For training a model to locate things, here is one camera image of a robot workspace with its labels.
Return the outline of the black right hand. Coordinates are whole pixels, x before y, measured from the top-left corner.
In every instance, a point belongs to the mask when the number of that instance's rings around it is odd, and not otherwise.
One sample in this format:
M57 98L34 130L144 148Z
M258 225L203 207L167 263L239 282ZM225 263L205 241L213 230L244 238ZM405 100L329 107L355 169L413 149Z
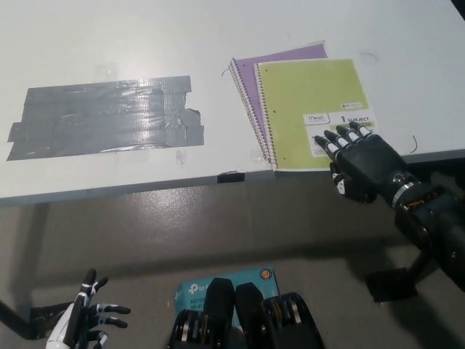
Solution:
M331 160L333 183L339 194L363 204L381 196L391 206L412 186L414 176L403 158L378 134L351 121L336 132L324 131L315 142Z

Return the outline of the white and black left hand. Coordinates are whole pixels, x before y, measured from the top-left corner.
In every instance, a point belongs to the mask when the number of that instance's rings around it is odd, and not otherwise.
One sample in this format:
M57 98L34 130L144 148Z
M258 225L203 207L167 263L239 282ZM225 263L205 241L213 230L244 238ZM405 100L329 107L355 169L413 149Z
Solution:
M81 283L75 300L61 315L46 340L46 348L106 348L109 337L100 325L111 325L125 329L128 324L117 318L117 314L128 315L131 309L112 303L93 303L96 293L106 285L108 278L97 279L97 271L90 268Z

